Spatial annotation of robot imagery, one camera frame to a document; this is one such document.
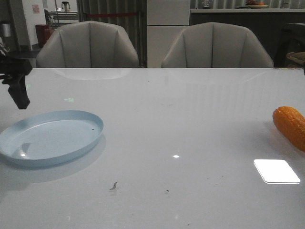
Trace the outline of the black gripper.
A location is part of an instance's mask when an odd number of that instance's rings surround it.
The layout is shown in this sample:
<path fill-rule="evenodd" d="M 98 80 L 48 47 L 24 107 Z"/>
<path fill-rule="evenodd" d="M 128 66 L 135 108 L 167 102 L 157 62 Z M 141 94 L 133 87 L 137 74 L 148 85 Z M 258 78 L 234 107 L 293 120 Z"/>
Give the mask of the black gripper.
<path fill-rule="evenodd" d="M 32 66 L 27 59 L 0 57 L 0 79 L 3 84 L 9 85 L 8 92 L 19 109 L 27 109 L 30 104 L 25 76 L 31 71 Z"/>

